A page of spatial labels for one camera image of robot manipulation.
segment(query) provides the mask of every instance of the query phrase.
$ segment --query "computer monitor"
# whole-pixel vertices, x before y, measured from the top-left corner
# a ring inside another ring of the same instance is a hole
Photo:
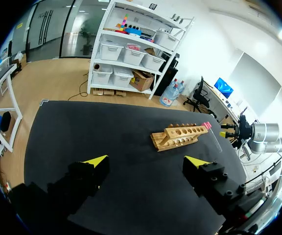
[[[228,99],[234,91],[223,79],[219,78],[215,83],[215,87]]]

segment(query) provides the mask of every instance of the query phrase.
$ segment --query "potted plant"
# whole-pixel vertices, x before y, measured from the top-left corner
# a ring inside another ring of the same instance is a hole
[[[80,35],[82,35],[84,38],[87,39],[87,43],[85,45],[83,45],[83,55],[89,55],[90,50],[92,45],[90,45],[90,28],[91,28],[91,24],[89,23],[89,20],[86,20],[83,22],[82,26],[81,26],[81,30],[80,30]]]

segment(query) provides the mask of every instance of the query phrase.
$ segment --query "glass wall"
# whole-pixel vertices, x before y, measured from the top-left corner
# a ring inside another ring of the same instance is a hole
[[[73,0],[45,0],[37,4],[28,35],[28,61],[59,57],[61,38]]]
[[[76,0],[68,18],[61,57],[90,58],[107,0]]]

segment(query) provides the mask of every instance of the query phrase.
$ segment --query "black tabletop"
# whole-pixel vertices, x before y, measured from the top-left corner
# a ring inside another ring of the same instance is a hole
[[[150,134],[170,123],[209,121],[198,142],[157,152]],[[214,234],[225,221],[182,174],[185,155],[218,161],[237,183],[245,173],[220,126],[206,114],[93,102],[50,101],[40,107],[26,149],[24,180],[44,191],[64,176],[67,166],[109,155],[111,172],[94,197],[68,220],[109,235]]]

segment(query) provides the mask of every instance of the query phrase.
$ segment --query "white storage bin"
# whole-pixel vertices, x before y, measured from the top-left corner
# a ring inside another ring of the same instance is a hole
[[[150,55],[149,53],[146,53],[141,63],[147,69],[158,71],[164,61],[166,60],[164,60],[160,56],[154,56],[154,55]]]
[[[114,42],[101,42],[100,53],[102,60],[117,60],[123,46]]]
[[[179,41],[179,39],[163,31],[157,31],[154,38],[154,43],[169,50],[174,50]]]
[[[114,67],[114,86],[128,87],[131,78],[133,78],[131,69],[125,67]]]
[[[123,62],[131,65],[139,66],[142,58],[146,53],[142,51],[132,50],[129,48],[125,48],[125,49],[126,50],[125,50]]]
[[[107,84],[113,73],[113,67],[110,65],[100,65],[99,71],[93,70],[92,83],[94,84]]]

